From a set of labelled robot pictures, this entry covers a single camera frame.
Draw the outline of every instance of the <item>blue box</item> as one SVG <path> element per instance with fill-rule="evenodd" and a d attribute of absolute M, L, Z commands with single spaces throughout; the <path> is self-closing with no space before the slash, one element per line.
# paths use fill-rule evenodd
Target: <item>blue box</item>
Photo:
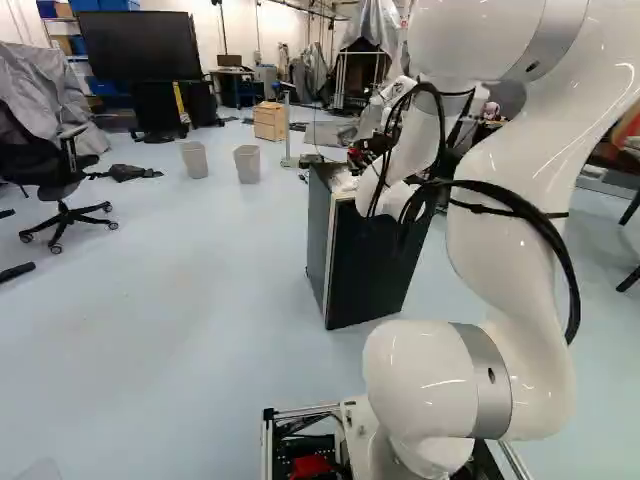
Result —
<path fill-rule="evenodd" d="M 98 80 L 96 77 L 87 77 L 86 80 L 95 95 L 117 96 L 123 94 L 118 90 L 115 83 L 108 80 Z"/>
<path fill-rule="evenodd" d="M 71 51 L 74 55 L 87 54 L 87 46 L 84 43 L 82 35 L 72 35 L 69 37 L 69 40 L 71 41 Z"/>
<path fill-rule="evenodd" d="M 69 0 L 71 10 L 74 12 L 92 12 L 100 10 L 100 2 L 98 0 Z"/>
<path fill-rule="evenodd" d="M 99 0 L 100 10 L 129 11 L 140 10 L 140 3 L 131 0 Z"/>
<path fill-rule="evenodd" d="M 56 2 L 54 2 L 53 0 L 38 0 L 36 2 L 36 5 L 38 5 L 38 13 L 40 14 L 40 18 L 56 18 L 58 16 L 56 14 Z"/>

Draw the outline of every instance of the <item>light blue floor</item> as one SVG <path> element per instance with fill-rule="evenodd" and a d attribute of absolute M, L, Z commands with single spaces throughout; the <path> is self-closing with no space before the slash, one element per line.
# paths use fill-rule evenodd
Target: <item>light blue floor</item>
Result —
<path fill-rule="evenodd" d="M 292 120 L 311 115 L 296 109 Z M 98 169 L 166 173 L 86 181 L 70 197 L 112 201 L 117 232 L 74 225 L 52 256 L 16 235 L 52 206 L 0 190 L 0 208 L 17 210 L 0 223 L 0 268 L 38 264 L 0 286 L 0 479 L 42 458 L 64 480 L 257 478 L 261 410 L 362 393 L 361 349 L 375 323 L 324 330 L 304 276 L 307 187 L 279 166 L 283 144 L 256 141 L 239 121 L 197 130 L 189 139 L 206 145 L 211 174 L 193 181 L 176 143 L 112 139 Z M 262 149 L 259 185 L 237 181 L 232 150 L 243 143 Z M 293 153 L 304 151 L 313 147 L 293 133 Z M 617 226 L 627 204 L 574 195 L 578 407 L 558 436 L 517 445 L 537 479 L 640 476 L 640 285 L 614 290 L 640 264 L 640 214 Z M 444 226 L 433 223 L 401 316 L 478 321 L 484 307 L 449 266 Z"/>

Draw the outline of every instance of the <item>black monitor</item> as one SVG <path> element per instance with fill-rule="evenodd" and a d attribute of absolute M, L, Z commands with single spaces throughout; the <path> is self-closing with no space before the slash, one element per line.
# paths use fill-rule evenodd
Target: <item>black monitor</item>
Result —
<path fill-rule="evenodd" d="M 186 12 L 79 12 L 93 74 L 127 82 L 202 77 Z"/>

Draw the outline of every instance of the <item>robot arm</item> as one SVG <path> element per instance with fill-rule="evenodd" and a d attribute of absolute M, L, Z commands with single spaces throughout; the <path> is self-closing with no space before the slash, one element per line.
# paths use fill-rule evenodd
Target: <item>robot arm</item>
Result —
<path fill-rule="evenodd" d="M 371 138 L 374 130 L 384 128 L 393 105 L 417 83 L 412 78 L 400 75 L 392 84 L 387 85 L 381 91 L 376 91 L 360 115 L 358 133 L 354 141 Z"/>
<path fill-rule="evenodd" d="M 418 0 L 411 60 L 438 89 L 500 78 L 527 84 L 523 111 L 467 153 L 456 179 L 502 186 L 543 212 L 567 211 L 589 153 L 640 94 L 639 23 L 639 0 Z M 439 125 L 426 103 L 416 96 L 405 119 L 375 214 L 397 218 L 413 193 L 402 179 L 435 160 Z M 456 108 L 446 115 L 448 134 Z M 379 171 L 376 161 L 360 180 L 363 215 Z M 457 189 L 452 198 L 505 208 Z M 564 220 L 554 224 L 562 232 Z M 398 457 L 424 477 L 434 465 L 462 465 L 472 446 L 465 437 L 552 435 L 575 402 L 553 259 L 540 236 L 522 220 L 452 205 L 447 247 L 456 272 L 489 305 L 484 322 L 389 322 L 364 351 L 372 409 Z M 443 459 L 442 445 L 457 449 L 457 462 Z"/>

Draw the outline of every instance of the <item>trash bin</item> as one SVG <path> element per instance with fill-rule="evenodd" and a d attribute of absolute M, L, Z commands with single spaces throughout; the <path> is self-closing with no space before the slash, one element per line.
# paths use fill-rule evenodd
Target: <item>trash bin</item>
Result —
<path fill-rule="evenodd" d="M 233 151 L 240 183 L 258 183 L 260 181 L 260 147 L 242 145 Z"/>
<path fill-rule="evenodd" d="M 187 174 L 194 179 L 204 178 L 209 175 L 207 165 L 207 152 L 200 142 L 184 142 L 180 144 L 182 160 L 187 166 Z"/>

